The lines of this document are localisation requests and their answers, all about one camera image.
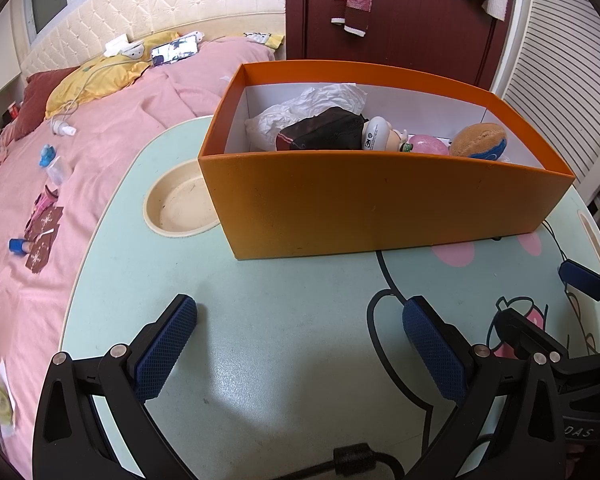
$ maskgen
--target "pink blanket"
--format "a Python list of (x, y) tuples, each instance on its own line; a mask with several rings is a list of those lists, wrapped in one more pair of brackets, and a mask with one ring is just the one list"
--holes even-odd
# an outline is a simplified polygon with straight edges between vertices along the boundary
[[(241, 63), (272, 60), (272, 51), (243, 38), (203, 44), (199, 54), (147, 70), (131, 87), (78, 108), (75, 137), (57, 137), (43, 123), (12, 143), (0, 165), (0, 360), (16, 401), (16, 432), (5, 440), (11, 462), (31, 478), (38, 398), (58, 350), (64, 315), (80, 263), (100, 215), (142, 148), (166, 128), (213, 114)], [(48, 265), (34, 275), (8, 251), (23, 235), (46, 183), (40, 149), (52, 144), (74, 168), (60, 189), (64, 207)]]

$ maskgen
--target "dark red door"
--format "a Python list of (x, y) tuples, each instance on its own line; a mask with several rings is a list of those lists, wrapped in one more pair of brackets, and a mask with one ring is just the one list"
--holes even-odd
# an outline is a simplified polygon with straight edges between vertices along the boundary
[[(490, 87), (508, 23), (489, 16), (481, 0), (373, 0), (364, 38), (331, 23), (331, 1), (304, 0), (304, 56), (291, 57), (390, 64)], [(298, 0), (287, 0), (294, 6)], [(290, 51), (299, 49), (290, 43)]]

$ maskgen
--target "cream headboard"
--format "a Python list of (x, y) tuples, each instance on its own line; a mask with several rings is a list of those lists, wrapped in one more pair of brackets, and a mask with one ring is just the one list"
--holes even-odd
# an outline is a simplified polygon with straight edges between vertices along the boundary
[(88, 0), (34, 42), (22, 74), (80, 65), (107, 41), (198, 28), (209, 39), (254, 29), (284, 33), (285, 0)]

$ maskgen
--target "light green table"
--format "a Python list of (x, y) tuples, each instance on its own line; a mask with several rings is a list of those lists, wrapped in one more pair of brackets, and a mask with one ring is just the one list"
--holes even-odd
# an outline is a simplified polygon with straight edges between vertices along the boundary
[[(145, 193), (197, 156), (209, 122), (171, 128), (133, 164), (93, 239), (62, 343), (74, 359), (103, 355), (130, 342), (176, 294), (195, 298), (198, 326), (162, 393), (146, 405), (201, 480), (265, 480), (358, 442), (413, 465), (424, 412), (382, 368), (366, 323), (372, 298), (388, 287), (379, 260), (405, 297), (425, 296), (472, 344), (486, 340), (497, 308), (509, 307), (531, 310), (541, 324), (546, 312), (547, 331), (568, 341), (572, 356), (587, 352), (587, 333), (600, 350), (600, 304), (581, 295), (568, 301), (557, 275), (562, 258), (544, 227), (434, 249), (247, 262), (234, 259), (221, 226), (189, 238), (155, 234), (142, 219)], [(578, 212), (592, 223), (570, 189), (548, 221), (568, 257), (600, 271)], [(376, 329), (404, 383), (434, 405), (433, 437), (452, 404), (411, 348), (401, 310), (395, 297), (381, 298)], [(493, 333), (490, 345), (497, 343)], [(139, 472), (106, 402), (98, 410), (122, 465)], [(359, 478), (391, 477), (379, 468)]]

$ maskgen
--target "black bag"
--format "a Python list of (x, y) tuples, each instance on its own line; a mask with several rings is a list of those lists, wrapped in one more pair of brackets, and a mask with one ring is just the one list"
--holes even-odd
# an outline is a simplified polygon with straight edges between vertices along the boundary
[(339, 106), (287, 126), (276, 137), (276, 149), (361, 150), (365, 118)]

